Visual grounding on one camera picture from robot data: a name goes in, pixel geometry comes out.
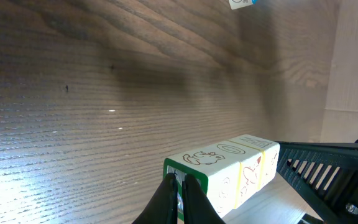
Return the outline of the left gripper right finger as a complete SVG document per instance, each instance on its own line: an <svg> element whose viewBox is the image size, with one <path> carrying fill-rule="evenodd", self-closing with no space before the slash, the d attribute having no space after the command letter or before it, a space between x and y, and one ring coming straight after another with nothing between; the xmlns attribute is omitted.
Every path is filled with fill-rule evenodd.
<svg viewBox="0 0 358 224"><path fill-rule="evenodd" d="M183 215L184 224L225 224L190 174L183 181Z"/></svg>

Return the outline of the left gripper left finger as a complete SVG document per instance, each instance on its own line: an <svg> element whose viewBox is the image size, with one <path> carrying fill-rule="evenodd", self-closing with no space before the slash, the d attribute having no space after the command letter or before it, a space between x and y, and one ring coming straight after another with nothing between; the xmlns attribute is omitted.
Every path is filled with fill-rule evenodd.
<svg viewBox="0 0 358 224"><path fill-rule="evenodd" d="M168 173L143 212L133 224L177 224L178 220L178 184L176 176Z"/></svg>

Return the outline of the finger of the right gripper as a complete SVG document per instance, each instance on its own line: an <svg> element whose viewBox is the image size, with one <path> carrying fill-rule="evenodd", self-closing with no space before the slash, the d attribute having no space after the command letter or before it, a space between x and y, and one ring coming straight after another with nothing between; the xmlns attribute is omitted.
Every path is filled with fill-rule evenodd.
<svg viewBox="0 0 358 224"><path fill-rule="evenodd" d="M358 140L279 145L277 172L325 223L358 223Z"/></svg>

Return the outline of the white block green Z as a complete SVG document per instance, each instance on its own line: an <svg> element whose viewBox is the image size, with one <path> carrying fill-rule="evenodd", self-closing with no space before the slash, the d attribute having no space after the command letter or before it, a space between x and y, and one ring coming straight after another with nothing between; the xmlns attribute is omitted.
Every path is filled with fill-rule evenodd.
<svg viewBox="0 0 358 224"><path fill-rule="evenodd" d="M193 175L219 217L234 209L240 162L223 152L188 151L164 160L163 175L175 174L178 183L178 217L184 219L182 182Z"/></svg>

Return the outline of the white block soccer ball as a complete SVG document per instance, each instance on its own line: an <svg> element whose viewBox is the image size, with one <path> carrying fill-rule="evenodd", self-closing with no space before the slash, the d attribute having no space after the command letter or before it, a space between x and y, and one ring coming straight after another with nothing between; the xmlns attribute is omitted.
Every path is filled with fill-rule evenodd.
<svg viewBox="0 0 358 224"><path fill-rule="evenodd" d="M215 163L217 173L209 180L208 198L218 214L240 207L258 191L263 154L234 142L217 144L224 157Z"/></svg>

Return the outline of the white block letter M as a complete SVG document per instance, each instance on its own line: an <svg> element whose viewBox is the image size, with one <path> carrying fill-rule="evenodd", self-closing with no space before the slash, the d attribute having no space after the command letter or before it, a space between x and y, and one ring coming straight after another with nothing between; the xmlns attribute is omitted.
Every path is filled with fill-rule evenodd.
<svg viewBox="0 0 358 224"><path fill-rule="evenodd" d="M260 190L274 179L280 152L278 142L248 134L231 141L250 149L250 158L241 161L246 184L257 184Z"/></svg>

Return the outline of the blue top block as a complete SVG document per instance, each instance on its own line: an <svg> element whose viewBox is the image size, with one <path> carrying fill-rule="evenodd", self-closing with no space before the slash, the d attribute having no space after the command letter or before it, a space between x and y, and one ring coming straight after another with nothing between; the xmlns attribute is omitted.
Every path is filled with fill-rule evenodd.
<svg viewBox="0 0 358 224"><path fill-rule="evenodd" d="M257 1L258 0L229 0L229 5L232 10L235 10L254 5Z"/></svg>

